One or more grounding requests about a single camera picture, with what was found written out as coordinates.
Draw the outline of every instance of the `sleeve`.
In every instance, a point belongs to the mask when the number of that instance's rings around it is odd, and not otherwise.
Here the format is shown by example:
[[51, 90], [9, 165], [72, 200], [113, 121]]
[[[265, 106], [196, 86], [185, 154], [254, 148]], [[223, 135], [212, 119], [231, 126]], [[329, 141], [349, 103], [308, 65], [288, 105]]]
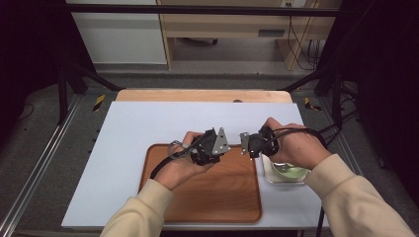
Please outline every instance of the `sleeve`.
[[415, 236], [365, 178], [334, 154], [305, 178], [321, 198], [335, 236]]
[[148, 180], [136, 197], [108, 221], [101, 236], [158, 237], [164, 224], [164, 212], [173, 193], [154, 180]]

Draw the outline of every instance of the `human arm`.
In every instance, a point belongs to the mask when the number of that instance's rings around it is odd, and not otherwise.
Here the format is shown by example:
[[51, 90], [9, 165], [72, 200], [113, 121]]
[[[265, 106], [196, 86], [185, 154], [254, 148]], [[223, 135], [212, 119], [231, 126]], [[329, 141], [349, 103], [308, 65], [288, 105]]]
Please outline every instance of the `human arm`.
[[[191, 144], [196, 132], [188, 132], [183, 143]], [[181, 147], [174, 147], [174, 152]], [[164, 212], [173, 199], [172, 190], [198, 174], [206, 172], [213, 164], [198, 166], [190, 157], [173, 160], [157, 173], [154, 180], [147, 180], [136, 197], [108, 221], [101, 236], [159, 236], [164, 224]]]
[[[281, 125], [268, 118], [270, 129]], [[270, 157], [312, 170], [304, 182], [321, 198], [335, 236], [415, 236], [400, 215], [365, 178], [355, 175], [337, 154], [331, 154], [314, 136], [291, 133], [279, 139], [280, 151]]]

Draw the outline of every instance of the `wooden tray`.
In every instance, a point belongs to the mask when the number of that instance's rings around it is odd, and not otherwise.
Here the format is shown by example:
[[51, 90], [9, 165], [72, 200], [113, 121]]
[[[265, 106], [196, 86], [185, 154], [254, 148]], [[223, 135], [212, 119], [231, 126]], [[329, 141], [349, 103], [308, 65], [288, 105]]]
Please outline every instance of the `wooden tray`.
[[[139, 189], [167, 157], [168, 144], [148, 148]], [[221, 161], [174, 190], [166, 222], [253, 223], [262, 216], [256, 165], [232, 146]]]

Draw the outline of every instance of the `sleeve cuff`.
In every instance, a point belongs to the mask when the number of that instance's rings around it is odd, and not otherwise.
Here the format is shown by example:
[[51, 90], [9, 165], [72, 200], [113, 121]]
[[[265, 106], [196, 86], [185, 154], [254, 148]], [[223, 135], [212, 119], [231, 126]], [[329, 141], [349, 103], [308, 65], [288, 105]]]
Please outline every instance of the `sleeve cuff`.
[[142, 200], [150, 208], [157, 212], [160, 216], [164, 215], [164, 211], [173, 199], [173, 193], [154, 180], [147, 180], [137, 198]]
[[304, 182], [310, 186], [321, 199], [324, 199], [340, 184], [355, 176], [356, 175], [349, 169], [340, 156], [338, 154], [333, 154], [314, 167], [304, 179]]

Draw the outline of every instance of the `person's left hand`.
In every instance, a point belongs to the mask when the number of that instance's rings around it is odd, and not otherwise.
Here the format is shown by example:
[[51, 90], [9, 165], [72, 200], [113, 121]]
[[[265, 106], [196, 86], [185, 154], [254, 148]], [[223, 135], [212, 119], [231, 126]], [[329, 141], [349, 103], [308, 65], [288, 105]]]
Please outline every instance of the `person's left hand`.
[[[188, 131], [182, 141], [183, 144], [191, 144], [194, 137], [202, 135], [198, 132]], [[173, 152], [182, 151], [181, 146], [173, 147]], [[204, 166], [196, 165], [192, 162], [191, 157], [176, 159], [169, 162], [157, 173], [154, 178], [155, 181], [163, 185], [169, 190], [174, 190], [176, 187], [182, 185], [192, 177], [205, 173], [214, 164], [209, 163]]]

